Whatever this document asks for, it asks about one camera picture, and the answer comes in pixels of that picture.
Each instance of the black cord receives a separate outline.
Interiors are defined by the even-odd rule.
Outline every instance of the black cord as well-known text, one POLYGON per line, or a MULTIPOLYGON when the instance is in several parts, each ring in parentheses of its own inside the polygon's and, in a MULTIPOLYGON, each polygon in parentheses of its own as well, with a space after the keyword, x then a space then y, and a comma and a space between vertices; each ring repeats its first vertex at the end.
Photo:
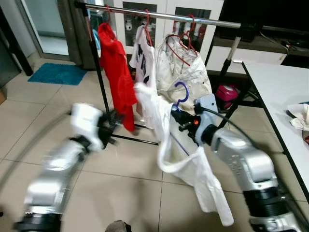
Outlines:
POLYGON ((222 118, 223 120, 227 121, 228 123, 230 123, 232 126, 234 126, 237 130, 240 131, 240 133, 242 133, 243 136, 246 137, 246 139, 257 149, 259 149, 259 146, 256 144, 255 141, 253 141, 239 126, 237 126, 234 122, 232 122, 229 118, 213 111, 213 110, 210 110, 210 109, 207 109, 207 108, 204 108, 202 106, 200 106, 200 108, 203 110, 203 111, 207 111, 209 113, 212 113, 214 115, 217 115, 219 116, 220 118, 222 118))

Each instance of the red shirt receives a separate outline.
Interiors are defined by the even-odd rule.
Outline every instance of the red shirt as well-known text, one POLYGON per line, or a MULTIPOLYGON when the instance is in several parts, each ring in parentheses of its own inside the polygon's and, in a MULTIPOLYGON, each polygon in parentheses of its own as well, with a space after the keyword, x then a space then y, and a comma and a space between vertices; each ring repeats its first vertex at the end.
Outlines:
POLYGON ((126 63, 124 48, 108 23, 102 23, 98 28, 101 41, 101 61, 106 76, 110 82, 112 101, 115 110, 123 115, 122 123, 128 131, 134 130, 132 105, 137 103, 134 83, 126 63))

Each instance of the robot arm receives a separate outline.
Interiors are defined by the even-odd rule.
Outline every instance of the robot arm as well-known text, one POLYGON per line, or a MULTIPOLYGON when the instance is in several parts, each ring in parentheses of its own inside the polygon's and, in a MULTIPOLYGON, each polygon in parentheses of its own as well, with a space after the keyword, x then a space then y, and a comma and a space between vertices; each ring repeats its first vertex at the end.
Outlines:
POLYGON ((217 128, 214 95, 195 101, 192 116, 186 112, 172 112, 179 130, 197 144, 207 143, 211 150, 232 170, 241 187, 250 211, 250 224, 256 232, 301 232, 296 218, 278 193, 278 182, 270 157, 257 149, 251 141, 225 128, 217 128))
POLYGON ((25 197, 26 212, 14 229, 21 232, 60 232, 61 216, 68 201, 71 180, 90 152, 105 148, 115 124, 108 115, 87 104, 75 104, 71 124, 76 137, 51 151, 41 173, 30 183, 25 197))

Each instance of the cable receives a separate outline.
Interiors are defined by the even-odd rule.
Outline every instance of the cable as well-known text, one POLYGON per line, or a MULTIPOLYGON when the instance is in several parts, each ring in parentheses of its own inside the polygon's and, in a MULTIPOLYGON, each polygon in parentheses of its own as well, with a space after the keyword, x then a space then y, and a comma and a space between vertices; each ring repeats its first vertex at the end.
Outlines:
POLYGON ((15 162, 11 164, 11 166, 8 168, 6 173, 3 175, 3 177, 0 179, 0 192, 2 191, 2 188, 5 185, 6 180, 10 177, 11 173, 14 171, 15 167, 19 164, 20 160, 32 149, 32 147, 52 128, 54 127, 59 121, 64 119, 64 116, 70 115, 71 111, 65 112, 52 120, 48 125, 46 125, 42 130, 40 130, 34 138, 30 141, 30 143, 25 146, 25 148, 19 152, 15 162))
POLYGON ((239 126, 237 126, 234 122, 232 122, 229 118, 213 111, 213 110, 210 110, 210 109, 207 109, 207 108, 204 108, 204 107, 200 107, 203 111, 207 111, 207 112, 210 112, 214 115, 217 115, 219 116, 220 118, 222 118, 223 120, 227 121, 228 123, 230 123, 232 126, 234 126, 237 130, 240 131, 240 133, 242 133, 243 136, 246 137, 246 139, 255 147, 255 148, 258 148, 259 149, 259 146, 256 144, 255 141, 253 141, 239 126))
POLYGON ((280 47, 283 47, 283 48, 286 50, 286 55, 287 55, 287 56, 289 55, 289 49, 288 49, 287 47, 285 47, 285 46, 283 46, 282 44, 278 43, 277 41, 275 41, 275 40, 273 40, 273 39, 271 39, 271 38, 265 36, 261 31, 260 31, 260 34, 261 34, 265 39, 267 39, 267 40, 273 42, 274 44, 276 44, 276 45, 278 45, 278 46, 280 46, 280 47))

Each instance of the white t-shirt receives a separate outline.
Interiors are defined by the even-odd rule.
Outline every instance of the white t-shirt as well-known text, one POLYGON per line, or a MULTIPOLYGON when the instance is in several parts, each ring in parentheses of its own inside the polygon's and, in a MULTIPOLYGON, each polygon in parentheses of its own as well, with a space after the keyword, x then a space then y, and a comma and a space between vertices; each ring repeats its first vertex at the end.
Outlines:
POLYGON ((129 64, 136 69, 136 81, 145 83, 156 93, 154 52, 154 47, 147 44, 144 25, 139 26, 129 64))

